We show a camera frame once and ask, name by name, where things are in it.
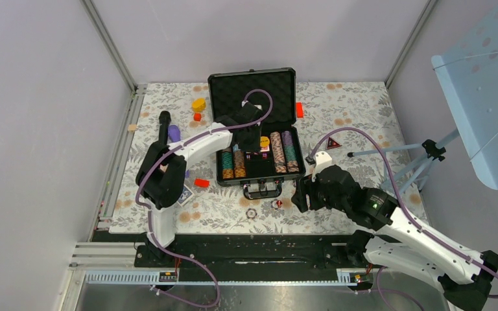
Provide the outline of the black poker chip case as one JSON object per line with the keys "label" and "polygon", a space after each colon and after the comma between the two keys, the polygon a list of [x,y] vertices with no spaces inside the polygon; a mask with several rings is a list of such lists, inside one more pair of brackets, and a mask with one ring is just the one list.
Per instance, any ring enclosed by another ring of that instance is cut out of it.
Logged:
{"label": "black poker chip case", "polygon": [[207,79],[213,120],[235,129],[216,153],[217,182],[240,186],[248,200],[276,198],[286,181],[305,175],[296,122],[296,71],[291,67],[215,73]]}

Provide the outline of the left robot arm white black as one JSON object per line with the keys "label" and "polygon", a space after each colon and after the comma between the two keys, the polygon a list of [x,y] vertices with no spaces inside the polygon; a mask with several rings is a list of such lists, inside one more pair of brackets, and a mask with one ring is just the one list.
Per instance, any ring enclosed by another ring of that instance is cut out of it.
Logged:
{"label": "left robot arm white black", "polygon": [[135,202],[148,209],[150,257],[156,264],[168,266],[175,258],[173,207],[184,192],[185,171],[233,144],[258,149],[262,122],[271,111],[244,100],[234,116],[219,117],[198,134],[170,145],[151,144],[137,175]]}

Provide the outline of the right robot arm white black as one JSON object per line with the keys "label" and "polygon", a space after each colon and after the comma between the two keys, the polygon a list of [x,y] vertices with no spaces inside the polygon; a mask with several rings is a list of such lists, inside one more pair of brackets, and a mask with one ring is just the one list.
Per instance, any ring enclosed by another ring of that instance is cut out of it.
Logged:
{"label": "right robot arm white black", "polygon": [[475,251],[405,214],[387,192],[362,187],[337,165],[296,181],[291,198],[301,212],[343,212],[361,227],[347,244],[353,266],[386,266],[437,289],[461,310],[482,310],[498,270],[498,254]]}

